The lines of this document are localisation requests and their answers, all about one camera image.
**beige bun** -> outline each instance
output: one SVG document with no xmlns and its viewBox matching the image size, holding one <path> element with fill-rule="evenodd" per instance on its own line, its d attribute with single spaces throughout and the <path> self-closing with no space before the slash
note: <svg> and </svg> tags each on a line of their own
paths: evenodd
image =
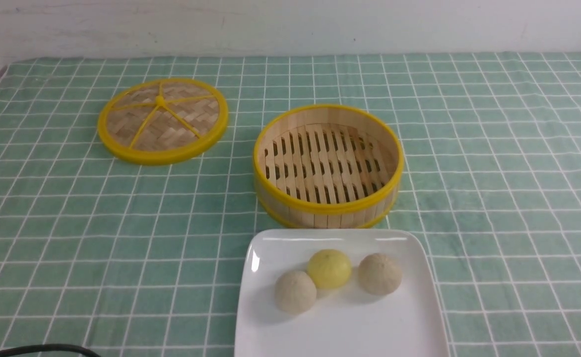
<svg viewBox="0 0 581 357">
<path fill-rule="evenodd" d="M 317 301 L 317 288 L 303 271 L 289 271 L 277 279 L 275 305 L 288 314 L 308 311 Z"/>
<path fill-rule="evenodd" d="M 394 292 L 403 280 L 401 268 L 385 254 L 374 253 L 361 260 L 358 269 L 359 285 L 366 292 L 385 296 Z"/>
</svg>

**yellow rim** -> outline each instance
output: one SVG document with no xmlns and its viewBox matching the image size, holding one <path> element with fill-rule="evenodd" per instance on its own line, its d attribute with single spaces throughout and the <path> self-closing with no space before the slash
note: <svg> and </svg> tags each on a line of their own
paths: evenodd
<svg viewBox="0 0 581 357">
<path fill-rule="evenodd" d="M 173 82 L 180 82 L 180 83 L 190 83 L 194 84 L 195 86 L 199 86 L 204 88 L 205 90 L 211 93 L 218 104 L 219 104 L 219 111 L 217 121 L 211 131 L 209 131 L 204 136 L 199 136 L 197 131 L 193 130 L 194 134 L 196 134 L 199 139 L 192 144 L 186 145 L 184 147 L 179 147 L 178 149 L 168 150 L 168 151 L 159 151 L 159 152 L 147 152 L 147 151 L 138 151 L 131 149 L 130 147 L 125 147 L 123 145 L 118 144 L 114 138 L 109 135 L 107 131 L 107 115 L 109 111 L 112 110 L 114 104 L 117 103 L 122 97 L 129 94 L 132 91 L 139 90 L 146 86 L 153 86 L 158 84 L 160 90 L 162 90 L 162 85 L 164 83 L 173 83 Z M 201 99 L 200 97 L 193 97 L 191 100 Z M 207 151 L 211 146 L 213 146 L 222 135 L 224 135 L 224 131 L 229 124 L 229 107 L 226 104 L 226 100 L 220 91 L 209 86 L 206 83 L 196 81 L 195 79 L 188 79 L 188 78 L 169 78 L 169 79 L 157 79 L 156 81 L 150 81 L 147 83 L 138 84 L 137 86 L 133 86 L 122 93 L 119 93 L 115 97 L 113 97 L 109 103 L 103 108 L 98 116 L 98 136 L 100 136 L 100 140 L 103 142 L 105 147 L 116 157 L 120 158 L 121 160 L 129 161 L 131 163 L 139 164 L 139 165 L 167 165 L 172 163 L 177 163 L 180 161 L 185 161 L 190 158 L 194 158 L 195 156 L 200 155 L 202 152 Z"/>
<path fill-rule="evenodd" d="M 372 219 L 371 221 L 367 222 L 366 224 L 361 224 L 360 226 L 353 227 L 353 228 L 372 228 L 373 226 L 376 226 L 383 218 L 385 218 L 386 215 L 388 215 L 390 209 L 396 203 L 396 199 L 398 199 L 398 195 L 396 195 L 396 197 L 393 199 L 392 203 L 390 203 L 390 205 L 381 214 L 379 214 L 378 217 Z M 296 224 L 292 224 L 292 223 L 286 221 L 285 219 L 281 218 L 279 215 L 277 215 L 277 213 L 275 213 L 273 210 L 271 210 L 259 198 L 259 195 L 257 195 L 257 201 L 259 201 L 259 204 L 261 205 L 261 207 L 263 208 L 263 210 L 265 210 L 266 213 L 268 213 L 268 215 L 272 217 L 272 219 L 274 219 L 275 221 L 277 221 L 282 226 L 285 226 L 285 227 L 288 227 L 288 228 L 297 228 L 297 229 L 306 228 L 306 227 L 297 226 Z"/>
<path fill-rule="evenodd" d="M 268 129 L 270 129 L 270 127 L 272 127 L 276 122 L 283 120 L 286 116 L 292 115 L 292 114 L 300 112 L 300 111 L 304 111 L 304 110 L 308 110 L 308 109 L 315 109 L 315 108 L 338 108 L 338 109 L 346 109 L 348 111 L 354 111 L 356 113 L 364 115 L 365 117 L 367 117 L 370 120 L 373 120 L 374 122 L 379 124 L 383 129 L 385 129 L 390 134 L 390 136 L 392 137 L 392 139 L 394 140 L 394 142 L 396 144 L 396 148 L 397 148 L 397 152 L 398 152 L 398 164 L 396 166 L 396 172 L 394 173 L 394 175 L 389 179 L 389 181 L 381 189 L 377 190 L 377 192 L 374 192 L 373 194 L 370 194 L 370 196 L 363 197 L 361 199 L 358 199 L 358 200 L 352 201 L 352 202 L 315 203 L 315 202 L 302 201 L 301 199 L 292 197 L 289 194 L 286 194 L 286 192 L 283 192 L 283 191 L 277 189 L 277 187 L 273 186 L 272 183 L 270 183 L 270 181 L 268 181 L 266 179 L 264 172 L 261 170 L 259 165 L 257 165 L 257 153 L 259 151 L 259 145 L 260 145 L 260 142 L 263 138 L 263 134 L 265 134 L 265 132 Z M 287 111 L 286 113 L 283 113 L 282 115 L 275 118 L 268 125 L 266 125 L 263 128 L 263 131 L 261 131 L 261 134 L 259 135 L 259 137 L 257 138 L 257 141 L 255 142 L 255 148 L 253 150 L 253 167 L 255 170 L 256 179 L 261 183 L 263 188 L 265 190 L 267 190 L 267 192 L 269 194 L 271 194 L 273 197 L 275 197 L 275 199 L 284 203 L 284 205 L 290 206 L 291 208 L 295 208 L 295 209 L 303 211 L 303 212 L 335 215 L 335 214 L 340 214 L 340 213 L 347 213 L 347 212 L 354 212 L 354 211 L 358 211 L 358 210 L 363 210 L 364 208 L 375 205 L 376 203 L 381 201 L 381 199 L 384 199 L 384 197 L 386 197 L 394 189 L 394 187 L 399 183 L 399 181 L 401 179 L 401 175 L 403 174 L 403 167 L 404 167 L 404 157 L 403 157 L 403 147 L 401 147 L 401 142 L 398 140 L 398 138 L 394 134 L 394 131 L 392 131 L 392 129 L 390 129 L 387 125 L 385 125 L 385 123 L 382 122 L 376 116 L 373 116 L 372 114 L 370 114 L 366 111 L 362 111 L 360 109 L 352 108 L 352 107 L 348 107 L 348 106 L 340 106 L 338 104 L 316 104 L 313 106 L 306 106 L 306 107 L 296 108 L 296 109 L 293 109 L 291 111 Z"/>
</svg>

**bamboo steamer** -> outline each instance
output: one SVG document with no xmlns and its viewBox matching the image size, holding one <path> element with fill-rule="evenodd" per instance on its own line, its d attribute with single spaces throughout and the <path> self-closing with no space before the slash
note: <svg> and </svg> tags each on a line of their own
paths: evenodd
<svg viewBox="0 0 581 357">
<path fill-rule="evenodd" d="M 114 156 L 139 165 L 167 165 L 211 148 L 228 118 L 217 89 L 194 79 L 168 78 L 116 95 L 100 113 L 97 128 Z"/>
<path fill-rule="evenodd" d="M 289 228 L 369 228 L 394 205 L 403 149 L 377 117 L 319 104 L 288 111 L 257 138 L 255 188 Z"/>
</svg>

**woven bamboo lid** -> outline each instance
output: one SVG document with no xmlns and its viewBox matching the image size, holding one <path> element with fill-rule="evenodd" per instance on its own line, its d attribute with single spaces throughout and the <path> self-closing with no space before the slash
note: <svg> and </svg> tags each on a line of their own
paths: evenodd
<svg viewBox="0 0 581 357">
<path fill-rule="evenodd" d="M 98 118 L 98 135 L 122 160 L 165 165 L 208 150 L 224 134 L 228 112 L 222 94 L 206 83 L 159 79 L 115 96 Z"/>
</svg>

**square plate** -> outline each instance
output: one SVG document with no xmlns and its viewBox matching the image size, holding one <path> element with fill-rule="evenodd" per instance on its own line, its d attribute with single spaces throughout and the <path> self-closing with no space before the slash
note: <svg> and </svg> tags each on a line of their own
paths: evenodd
<svg viewBox="0 0 581 357">
<path fill-rule="evenodd" d="M 305 269 L 320 249 L 346 253 L 353 266 L 385 253 L 403 269 L 392 294 L 374 297 L 356 282 L 322 294 L 312 309 L 289 316 L 274 303 L 281 274 Z M 420 242 L 384 229 L 274 229 L 256 235 L 244 264 L 235 357 L 448 357 L 447 336 L 431 270 Z"/>
</svg>

